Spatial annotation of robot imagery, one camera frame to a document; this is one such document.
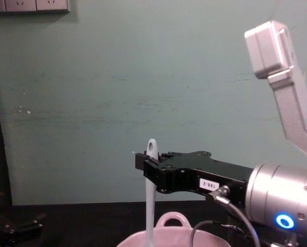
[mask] pink plastic bowl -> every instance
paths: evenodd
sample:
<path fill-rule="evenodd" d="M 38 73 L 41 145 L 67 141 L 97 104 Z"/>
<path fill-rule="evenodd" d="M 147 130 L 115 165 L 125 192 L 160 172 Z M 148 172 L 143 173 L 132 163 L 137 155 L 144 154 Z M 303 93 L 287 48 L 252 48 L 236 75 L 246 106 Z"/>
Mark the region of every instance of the pink plastic bowl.
<path fill-rule="evenodd" d="M 165 226 L 170 219 L 177 219 L 182 226 Z M 161 216 L 153 229 L 154 247 L 189 247 L 192 227 L 187 218 L 178 212 L 169 212 Z M 146 231 L 129 236 L 117 247 L 143 247 Z M 194 247 L 231 247 L 224 239 L 211 233 L 197 230 L 194 235 Z"/>

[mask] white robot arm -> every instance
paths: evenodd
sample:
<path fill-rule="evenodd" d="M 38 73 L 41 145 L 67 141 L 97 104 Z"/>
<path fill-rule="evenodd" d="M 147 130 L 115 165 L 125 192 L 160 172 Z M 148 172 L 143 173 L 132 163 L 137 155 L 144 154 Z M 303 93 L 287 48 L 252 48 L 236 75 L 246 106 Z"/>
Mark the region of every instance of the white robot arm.
<path fill-rule="evenodd" d="M 307 154 L 307 87 L 288 28 L 270 21 L 245 38 L 256 77 L 274 91 L 286 138 Z"/>

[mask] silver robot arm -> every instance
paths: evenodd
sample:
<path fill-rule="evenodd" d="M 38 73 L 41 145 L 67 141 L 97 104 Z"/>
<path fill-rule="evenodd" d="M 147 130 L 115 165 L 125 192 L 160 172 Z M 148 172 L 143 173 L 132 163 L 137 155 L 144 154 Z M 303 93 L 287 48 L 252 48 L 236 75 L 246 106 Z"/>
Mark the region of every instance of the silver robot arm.
<path fill-rule="evenodd" d="M 307 87 L 288 28 L 269 21 L 245 33 L 258 79 L 273 89 L 285 136 L 307 154 Z M 307 235 L 307 170 L 264 163 L 248 182 L 246 214 L 252 221 Z"/>
<path fill-rule="evenodd" d="M 256 77 L 274 91 L 286 138 L 307 154 L 307 87 L 288 28 L 270 21 L 245 38 Z"/>

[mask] dark cable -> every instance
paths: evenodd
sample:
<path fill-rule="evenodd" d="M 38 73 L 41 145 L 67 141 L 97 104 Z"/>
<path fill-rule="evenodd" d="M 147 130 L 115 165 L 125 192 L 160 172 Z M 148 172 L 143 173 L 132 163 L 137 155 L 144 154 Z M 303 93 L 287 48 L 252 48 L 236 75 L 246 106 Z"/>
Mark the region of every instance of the dark cable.
<path fill-rule="evenodd" d="M 192 232 L 191 232 L 191 235 L 190 235 L 190 247 L 193 247 L 193 239 L 194 239 L 194 234 L 195 234 L 196 230 L 203 225 L 213 225 L 213 224 L 214 224 L 214 221 L 205 220 L 205 221 L 202 221 L 202 222 L 198 223 L 197 225 L 195 225 L 195 227 L 192 229 Z"/>
<path fill-rule="evenodd" d="M 235 231 L 235 232 L 237 232 L 239 234 L 246 235 L 245 232 L 241 228 L 239 228 L 239 227 L 237 227 L 235 225 L 220 224 L 220 226 L 222 228 L 225 228 L 225 229 L 228 229 L 228 230 L 233 230 L 233 231 Z"/>
<path fill-rule="evenodd" d="M 258 235 L 253 227 L 253 225 L 250 223 L 250 221 L 247 219 L 247 217 L 231 202 L 229 202 L 226 206 L 228 206 L 232 211 L 239 216 L 239 218 L 245 223 L 246 227 L 248 228 L 252 239 L 254 241 L 255 247 L 261 247 L 260 240 L 258 238 Z"/>

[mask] table surface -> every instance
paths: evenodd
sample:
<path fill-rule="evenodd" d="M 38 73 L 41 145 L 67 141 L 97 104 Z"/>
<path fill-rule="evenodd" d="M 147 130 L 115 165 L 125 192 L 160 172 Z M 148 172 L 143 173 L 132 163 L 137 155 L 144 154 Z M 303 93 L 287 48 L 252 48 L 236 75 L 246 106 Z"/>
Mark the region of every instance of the table surface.
<path fill-rule="evenodd" d="M 202 220 L 227 221 L 218 205 L 206 201 L 156 202 L 155 223 L 166 212 L 178 211 L 195 226 Z M 17 246 L 108 246 L 113 247 L 129 235 L 145 229 L 145 202 L 74 205 L 13 206 L 4 210 L 15 223 L 47 213 L 41 237 Z M 177 225 L 170 221 L 167 225 Z M 203 228 L 224 239 L 227 233 L 216 226 Z"/>

